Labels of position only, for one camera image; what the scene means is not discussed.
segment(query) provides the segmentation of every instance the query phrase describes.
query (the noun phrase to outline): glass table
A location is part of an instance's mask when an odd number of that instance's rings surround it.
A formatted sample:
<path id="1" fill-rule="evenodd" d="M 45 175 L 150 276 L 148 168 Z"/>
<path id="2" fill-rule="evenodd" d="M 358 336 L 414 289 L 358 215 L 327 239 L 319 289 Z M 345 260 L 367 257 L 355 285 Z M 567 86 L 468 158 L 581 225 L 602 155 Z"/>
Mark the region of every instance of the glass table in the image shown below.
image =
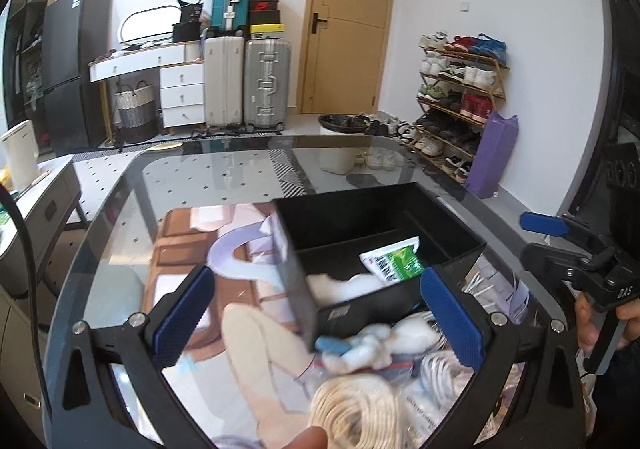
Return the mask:
<path id="1" fill-rule="evenodd" d="M 366 177 L 335 174 L 371 147 L 397 153 L 398 165 L 351 171 Z M 522 269 L 518 255 L 526 240 L 449 175 L 393 140 L 275 136 L 168 143 L 135 158 L 94 217 L 50 328 L 49 389 L 76 321 L 92 328 L 122 324 L 173 291 L 190 267 L 207 262 L 225 276 L 225 285 L 218 283 L 217 304 L 201 319 L 178 364 L 163 370 L 164 377 L 218 447 L 279 449 L 305 426 L 310 400 L 305 379 L 313 356 L 300 348 L 269 247 L 262 244 L 267 238 L 260 225 L 271 212 L 269 202 L 354 189 L 354 184 L 407 182 L 420 184 L 484 239 L 482 259 L 508 282 L 506 301 L 522 281 L 552 318 L 566 324 L 558 302 Z M 223 236 L 233 255 L 221 262 L 212 244 L 219 245 Z M 282 350 L 290 356 L 279 357 Z M 118 365 L 113 372 L 137 429 L 160 441 L 126 372 Z M 48 418 L 44 422 L 50 436 Z"/>

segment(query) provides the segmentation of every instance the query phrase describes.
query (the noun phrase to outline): black refrigerator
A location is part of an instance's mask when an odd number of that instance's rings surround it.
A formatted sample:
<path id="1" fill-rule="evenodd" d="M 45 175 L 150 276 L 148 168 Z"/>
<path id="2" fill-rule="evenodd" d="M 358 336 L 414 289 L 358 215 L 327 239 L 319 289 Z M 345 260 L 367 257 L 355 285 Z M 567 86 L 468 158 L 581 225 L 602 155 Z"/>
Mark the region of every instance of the black refrigerator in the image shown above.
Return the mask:
<path id="1" fill-rule="evenodd" d="M 42 29 L 42 83 L 57 155 L 96 149 L 106 138 L 98 84 L 89 63 L 106 53 L 110 0 L 57 0 Z"/>

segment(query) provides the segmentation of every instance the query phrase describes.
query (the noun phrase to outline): beige rope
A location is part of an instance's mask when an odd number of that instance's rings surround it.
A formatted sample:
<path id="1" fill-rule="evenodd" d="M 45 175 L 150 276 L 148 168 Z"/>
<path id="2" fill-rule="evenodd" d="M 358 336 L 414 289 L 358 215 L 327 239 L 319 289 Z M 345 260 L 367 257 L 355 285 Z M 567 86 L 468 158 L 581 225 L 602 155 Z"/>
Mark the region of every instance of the beige rope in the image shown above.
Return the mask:
<path id="1" fill-rule="evenodd" d="M 329 449 L 399 449 L 398 403 L 377 375 L 347 375 L 322 384 L 309 425 L 326 431 Z"/>

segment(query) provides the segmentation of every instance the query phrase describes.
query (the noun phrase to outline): cartoon leg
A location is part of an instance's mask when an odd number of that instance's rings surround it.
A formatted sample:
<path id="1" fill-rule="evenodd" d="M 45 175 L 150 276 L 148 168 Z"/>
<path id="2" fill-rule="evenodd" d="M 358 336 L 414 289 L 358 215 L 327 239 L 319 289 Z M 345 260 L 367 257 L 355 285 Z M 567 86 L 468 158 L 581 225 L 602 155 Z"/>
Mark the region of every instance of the cartoon leg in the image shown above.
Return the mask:
<path id="1" fill-rule="evenodd" d="M 280 402 L 272 366 L 297 378 L 313 356 L 302 339 L 247 305 L 225 307 L 222 336 L 238 387 L 258 421 L 260 439 L 268 449 L 284 447 L 304 430 L 307 415 L 289 412 Z"/>

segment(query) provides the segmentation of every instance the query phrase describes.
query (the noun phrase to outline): wooden door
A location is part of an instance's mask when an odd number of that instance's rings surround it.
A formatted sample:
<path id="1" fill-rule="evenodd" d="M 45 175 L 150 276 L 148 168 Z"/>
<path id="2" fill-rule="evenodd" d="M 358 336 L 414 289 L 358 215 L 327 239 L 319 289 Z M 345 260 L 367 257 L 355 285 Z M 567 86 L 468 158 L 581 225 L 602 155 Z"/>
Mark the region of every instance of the wooden door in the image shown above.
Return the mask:
<path id="1" fill-rule="evenodd" d="M 392 0 L 312 0 L 302 112 L 373 112 Z"/>

